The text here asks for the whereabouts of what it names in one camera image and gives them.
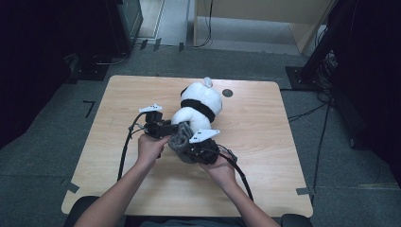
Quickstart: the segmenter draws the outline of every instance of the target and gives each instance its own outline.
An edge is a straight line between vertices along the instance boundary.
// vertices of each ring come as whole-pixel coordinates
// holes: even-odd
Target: black tape marking
[[[180,47],[178,48],[178,52],[183,51],[183,43],[180,43]]]
[[[147,47],[147,44],[148,44],[148,40],[142,41],[142,43],[141,43],[141,50],[145,49],[145,48]]]
[[[315,191],[313,189],[307,188],[307,187],[302,187],[302,188],[297,188],[297,194],[298,196],[301,195],[315,195]]]
[[[154,44],[153,51],[159,50],[161,41],[162,41],[162,38],[159,38],[156,40],[156,44]]]
[[[62,182],[61,182],[61,185],[62,185],[64,188],[67,188],[67,190],[71,191],[71,192],[74,193],[74,194],[76,194],[76,193],[78,192],[78,190],[79,190],[79,187],[78,187],[78,186],[76,186],[75,184],[71,183],[71,182],[68,181],[68,180],[62,181]]]
[[[88,116],[89,116],[89,114],[91,114],[91,111],[92,111],[92,109],[94,108],[96,102],[95,102],[95,101],[88,101],[88,100],[83,100],[83,102],[84,102],[84,103],[92,103],[91,108],[89,108],[89,111],[88,111],[88,113],[87,113],[86,116],[85,116],[85,118],[88,118]]]

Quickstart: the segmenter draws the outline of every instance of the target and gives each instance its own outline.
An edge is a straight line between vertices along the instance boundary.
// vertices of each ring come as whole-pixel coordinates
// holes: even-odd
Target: human hand
[[[232,157],[225,152],[222,152],[221,154],[232,159]],[[212,165],[200,164],[200,167],[205,170],[212,178],[213,182],[223,190],[237,184],[233,166],[221,156],[219,156]]]
[[[137,164],[144,164],[153,167],[156,159],[159,158],[165,143],[169,140],[170,136],[165,136],[162,139],[154,139],[146,134],[142,134],[138,138],[138,159]]]

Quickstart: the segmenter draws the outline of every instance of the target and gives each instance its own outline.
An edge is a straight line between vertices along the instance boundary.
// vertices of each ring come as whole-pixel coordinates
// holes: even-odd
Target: gray carpet
[[[290,88],[285,66],[303,66],[304,56],[161,46],[136,47],[112,65],[104,81],[63,84],[29,130],[0,150],[0,226],[62,226],[61,183],[71,180],[99,102],[112,75],[275,81]],[[314,92],[283,91],[288,116],[322,103]],[[83,100],[96,105],[90,108]],[[290,123],[306,184],[313,189],[314,226],[401,226],[401,190],[389,167],[369,150],[349,148],[340,113],[326,106]]]

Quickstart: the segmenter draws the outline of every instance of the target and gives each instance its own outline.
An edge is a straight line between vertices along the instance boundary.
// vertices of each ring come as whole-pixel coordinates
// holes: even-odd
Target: wooden table
[[[101,196],[117,179],[128,126],[139,108],[163,106],[163,119],[180,109],[180,92],[202,79],[113,76],[67,191],[62,212],[69,213],[83,196]],[[254,201],[273,217],[312,215],[298,154],[278,85],[274,82],[213,79],[214,88],[233,91],[222,96],[223,109],[212,123],[221,133],[213,139],[230,148],[247,176]],[[145,124],[145,117],[138,123]],[[130,141],[124,173],[137,158],[136,133]],[[239,185],[242,181],[236,175]],[[234,205],[198,164],[183,163],[168,146],[132,199],[126,215],[238,217]]]

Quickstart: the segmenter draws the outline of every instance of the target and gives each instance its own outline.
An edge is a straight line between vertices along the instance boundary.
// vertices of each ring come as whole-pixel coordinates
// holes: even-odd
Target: white plush toy
[[[194,163],[185,155],[189,139],[198,130],[211,130],[211,123],[221,112],[220,93],[212,86],[212,80],[204,78],[204,83],[194,82],[181,92],[182,108],[171,119],[171,124],[180,124],[179,131],[171,136],[168,144],[183,162]]]
[[[221,112],[221,96],[212,88],[210,78],[204,79],[204,84],[194,82],[181,93],[181,109],[171,119],[172,124],[189,122],[192,132],[210,130],[211,123]]]

